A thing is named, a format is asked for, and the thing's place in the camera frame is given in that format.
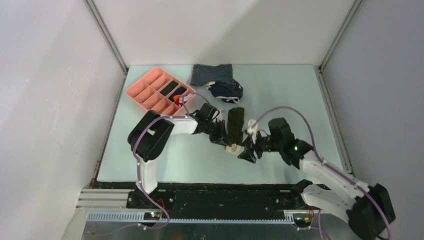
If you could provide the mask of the olive green underwear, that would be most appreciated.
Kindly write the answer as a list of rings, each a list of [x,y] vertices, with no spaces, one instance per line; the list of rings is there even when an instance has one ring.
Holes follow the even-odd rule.
[[[235,107],[228,111],[227,114],[227,135],[229,145],[226,151],[238,155],[241,152],[243,143],[243,126],[244,126],[245,109],[243,107]]]

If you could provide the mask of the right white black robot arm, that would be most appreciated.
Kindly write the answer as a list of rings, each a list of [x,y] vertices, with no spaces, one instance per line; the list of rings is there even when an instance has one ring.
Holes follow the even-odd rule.
[[[262,136],[257,122],[247,123],[244,150],[238,158],[255,163],[265,152],[279,153],[289,166],[313,175],[324,187],[303,179],[291,192],[291,204],[297,209],[317,207],[348,224],[362,240],[382,239],[381,233],[395,219],[396,214],[388,190],[377,183],[373,186],[349,175],[316,154],[314,147],[295,138],[284,118],[268,123],[269,134]]]

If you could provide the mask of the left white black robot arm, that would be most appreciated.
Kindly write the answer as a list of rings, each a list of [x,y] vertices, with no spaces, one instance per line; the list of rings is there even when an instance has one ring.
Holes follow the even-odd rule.
[[[163,152],[170,136],[178,134],[206,134],[212,144],[229,146],[225,121],[220,111],[209,103],[199,110],[185,115],[163,115],[149,110],[127,138],[136,160],[136,188],[141,191],[138,201],[145,208],[153,208],[158,202],[156,177],[157,159]]]

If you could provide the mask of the navy blue underwear white trim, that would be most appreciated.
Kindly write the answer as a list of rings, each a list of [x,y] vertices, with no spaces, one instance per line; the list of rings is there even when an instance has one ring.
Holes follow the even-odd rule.
[[[234,85],[229,85],[227,82],[215,82],[206,88],[210,91],[212,96],[221,100],[224,103],[238,104],[243,97],[243,87],[237,82]]]

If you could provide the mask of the grey striped folded underwear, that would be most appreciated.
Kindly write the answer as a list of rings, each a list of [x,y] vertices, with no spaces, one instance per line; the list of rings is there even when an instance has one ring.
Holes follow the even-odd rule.
[[[233,78],[232,64],[204,65],[194,64],[189,84],[202,87],[210,82],[226,83],[231,87],[236,85]]]

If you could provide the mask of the red white rolled garment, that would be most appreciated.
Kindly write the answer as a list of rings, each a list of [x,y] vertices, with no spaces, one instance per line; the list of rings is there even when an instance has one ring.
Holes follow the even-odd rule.
[[[171,97],[170,97],[170,99],[177,105],[177,106],[179,106],[179,107],[182,107],[183,106],[183,104],[185,104],[186,102],[188,102],[193,96],[194,96],[194,94],[192,94],[192,93],[189,93],[189,94],[187,94],[187,95],[185,95],[185,96],[183,96],[182,97],[182,95],[183,94],[175,94],[175,95],[172,95]]]

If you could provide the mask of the navy rolled garment in tray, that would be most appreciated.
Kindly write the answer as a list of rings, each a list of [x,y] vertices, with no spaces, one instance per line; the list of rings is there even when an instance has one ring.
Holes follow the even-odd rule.
[[[187,89],[185,87],[180,86],[169,96],[168,99],[172,102],[175,102],[183,93],[186,92],[186,90]]]

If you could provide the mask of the black rolled garment in tray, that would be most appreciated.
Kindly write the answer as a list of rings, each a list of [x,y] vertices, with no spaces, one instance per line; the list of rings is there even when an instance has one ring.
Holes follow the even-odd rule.
[[[160,94],[163,96],[168,95],[173,89],[178,86],[178,83],[174,80],[170,81],[161,91]]]

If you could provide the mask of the pink divided organizer tray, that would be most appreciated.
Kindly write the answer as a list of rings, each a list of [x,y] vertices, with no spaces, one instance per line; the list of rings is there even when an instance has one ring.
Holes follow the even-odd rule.
[[[170,82],[176,81],[178,86],[174,88],[168,95],[163,96],[160,91]],[[161,115],[167,116],[182,116],[187,112],[184,106],[178,106],[173,101],[169,100],[169,96],[179,87],[185,87],[186,91],[182,97],[187,94],[194,94],[196,91],[187,83],[172,76],[160,67],[154,67],[140,79],[135,81],[126,90],[126,95],[142,110],[154,110]],[[196,101],[194,96],[187,101],[185,107],[191,108]]]

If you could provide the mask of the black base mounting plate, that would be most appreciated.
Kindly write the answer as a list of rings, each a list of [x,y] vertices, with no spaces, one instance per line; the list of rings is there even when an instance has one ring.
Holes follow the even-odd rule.
[[[283,219],[285,211],[307,211],[308,205],[295,196],[293,184],[217,184],[160,182],[149,194],[138,189],[127,197],[128,209],[163,207],[170,218],[242,220]]]

